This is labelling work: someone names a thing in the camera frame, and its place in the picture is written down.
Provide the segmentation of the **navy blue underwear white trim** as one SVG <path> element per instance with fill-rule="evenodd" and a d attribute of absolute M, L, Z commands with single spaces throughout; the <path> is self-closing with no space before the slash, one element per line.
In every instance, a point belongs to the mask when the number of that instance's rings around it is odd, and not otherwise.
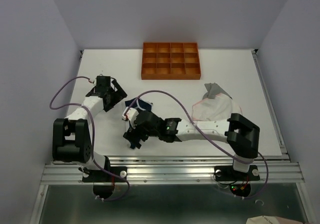
<path fill-rule="evenodd" d="M 127 100 L 124 102 L 125 104 L 125 108 L 129 107 L 130 104 L 133 102 L 134 98 L 131 100 Z M 144 101 L 141 98 L 139 98 L 133 105 L 132 108 L 135 108 L 139 113 L 142 111 L 152 111 L 152 107 L 153 107 L 153 103 L 152 102 L 148 102 L 148 101 Z M 132 130 L 133 127 L 131 126 L 131 124 L 129 124 L 128 130 Z"/>

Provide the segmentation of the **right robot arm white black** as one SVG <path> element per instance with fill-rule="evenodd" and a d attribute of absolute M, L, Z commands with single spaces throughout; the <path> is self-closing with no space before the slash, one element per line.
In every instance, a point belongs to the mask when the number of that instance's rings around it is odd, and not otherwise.
<path fill-rule="evenodd" d="M 246 176 L 258 156 L 260 128 L 239 113 L 222 120 L 162 119 L 148 110 L 127 108 L 122 119 L 128 122 L 123 137 L 132 149 L 140 149 L 150 137 L 166 143 L 207 140 L 229 144 L 234 151 L 230 173 L 235 179 Z"/>

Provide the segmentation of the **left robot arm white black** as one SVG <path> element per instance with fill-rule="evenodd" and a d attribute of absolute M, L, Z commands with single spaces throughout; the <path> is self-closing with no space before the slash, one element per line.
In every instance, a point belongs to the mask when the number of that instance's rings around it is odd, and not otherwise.
<path fill-rule="evenodd" d="M 80 78 L 92 83 L 93 88 L 81 104 L 64 104 L 64 107 L 77 108 L 68 116 L 53 122 L 52 158 L 54 161 L 77 164 L 83 170 L 93 170 L 95 177 L 106 181 L 111 177 L 110 161 L 94 151 L 94 117 L 110 111 L 127 97 L 127 93 L 111 76 L 98 75 L 95 80 L 85 76 Z"/>

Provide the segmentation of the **white pink grey underwear pile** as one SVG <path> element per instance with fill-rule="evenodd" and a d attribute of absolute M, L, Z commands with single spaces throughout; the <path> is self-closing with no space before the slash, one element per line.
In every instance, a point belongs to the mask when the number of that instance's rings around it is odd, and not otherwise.
<path fill-rule="evenodd" d="M 241 107 L 217 83 L 206 83 L 204 87 L 206 93 L 202 100 L 192 106 L 193 121 L 220 121 L 232 113 L 243 114 Z"/>

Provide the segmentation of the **orange compartment tray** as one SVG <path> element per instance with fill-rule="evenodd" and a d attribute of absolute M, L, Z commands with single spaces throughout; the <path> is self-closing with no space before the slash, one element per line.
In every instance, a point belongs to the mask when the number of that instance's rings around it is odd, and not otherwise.
<path fill-rule="evenodd" d="M 201 64 L 196 42 L 144 42 L 142 80 L 200 80 Z"/>

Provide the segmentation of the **white pink bag corner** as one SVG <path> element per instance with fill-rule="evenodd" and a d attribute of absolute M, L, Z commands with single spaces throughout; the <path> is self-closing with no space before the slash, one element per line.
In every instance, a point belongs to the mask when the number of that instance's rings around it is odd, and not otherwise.
<path fill-rule="evenodd" d="M 248 218 L 246 224 L 301 224 L 301 222 L 278 216 L 261 215 Z"/>

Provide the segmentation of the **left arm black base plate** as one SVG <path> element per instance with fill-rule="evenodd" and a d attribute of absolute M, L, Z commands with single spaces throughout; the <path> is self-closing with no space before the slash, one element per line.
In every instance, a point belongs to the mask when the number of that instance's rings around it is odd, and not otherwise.
<path fill-rule="evenodd" d="M 114 177 L 101 170 L 89 170 L 87 168 L 79 167 L 78 170 L 82 172 L 83 183 L 124 183 L 119 177 Z M 110 172 L 126 179 L 125 176 L 121 176 L 121 173 L 127 173 L 127 167 L 125 166 L 112 166 Z"/>

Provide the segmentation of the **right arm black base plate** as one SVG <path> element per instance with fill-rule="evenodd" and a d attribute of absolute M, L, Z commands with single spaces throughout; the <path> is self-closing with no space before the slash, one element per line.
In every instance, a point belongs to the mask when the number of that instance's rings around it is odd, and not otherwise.
<path fill-rule="evenodd" d="M 236 171 L 231 165 L 215 166 L 213 174 L 218 182 L 259 181 L 261 179 L 256 165 L 250 165 L 248 172 Z"/>

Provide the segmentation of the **aluminium rail frame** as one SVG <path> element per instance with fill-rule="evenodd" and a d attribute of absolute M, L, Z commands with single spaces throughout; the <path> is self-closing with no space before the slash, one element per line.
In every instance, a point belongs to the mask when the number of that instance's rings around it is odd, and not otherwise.
<path fill-rule="evenodd" d="M 53 162 L 44 167 L 40 184 L 45 204 L 33 223 L 245 223 L 253 216 L 280 216 L 313 222 L 300 165 L 290 160 L 278 121 L 265 86 L 258 57 L 252 49 L 202 49 L 199 52 L 201 79 L 209 72 L 225 74 L 238 63 L 252 87 L 243 88 L 241 98 L 252 92 L 257 99 L 259 119 L 267 128 L 267 147 L 276 154 L 257 160 L 261 181 L 253 185 L 259 192 L 249 200 L 228 196 L 213 179 L 214 168 L 230 164 L 229 157 L 212 149 L 209 154 L 169 155 L 128 153 L 121 146 L 111 152 L 111 164 L 127 167 L 130 193 L 125 200 L 102 208 L 92 196 L 83 194 L 91 184 L 82 180 L 74 164 Z M 260 190 L 263 182 L 268 185 Z"/>

